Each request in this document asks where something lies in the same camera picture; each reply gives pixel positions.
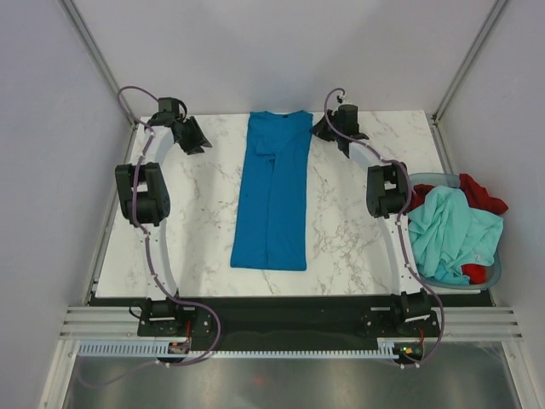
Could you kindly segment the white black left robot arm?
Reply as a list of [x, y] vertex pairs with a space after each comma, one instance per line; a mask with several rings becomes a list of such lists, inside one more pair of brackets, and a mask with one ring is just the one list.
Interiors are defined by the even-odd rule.
[[114, 171], [123, 217], [135, 229], [141, 243], [146, 300], [141, 304], [140, 337], [182, 337], [188, 329], [188, 312], [172, 299], [179, 295], [167, 246], [170, 196], [162, 172], [169, 151], [178, 146], [187, 155], [204, 153], [212, 145], [186, 104], [174, 97], [157, 99], [158, 110], [142, 123], [144, 145], [135, 158]]

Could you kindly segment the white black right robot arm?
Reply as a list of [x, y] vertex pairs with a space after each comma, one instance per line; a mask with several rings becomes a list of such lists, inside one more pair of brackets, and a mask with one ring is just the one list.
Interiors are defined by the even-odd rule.
[[403, 163], [383, 157], [359, 129], [359, 109], [340, 99], [337, 109], [324, 109], [313, 134], [334, 141], [345, 156], [366, 170], [366, 205], [382, 230], [392, 271], [393, 305], [387, 325], [405, 337], [436, 337], [441, 320], [433, 311], [433, 294], [417, 277], [410, 247], [408, 210], [411, 186]]

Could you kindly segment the blue t shirt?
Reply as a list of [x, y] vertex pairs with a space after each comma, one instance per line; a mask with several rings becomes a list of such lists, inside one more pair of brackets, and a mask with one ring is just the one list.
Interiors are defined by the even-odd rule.
[[230, 265], [304, 271], [313, 115], [252, 112]]

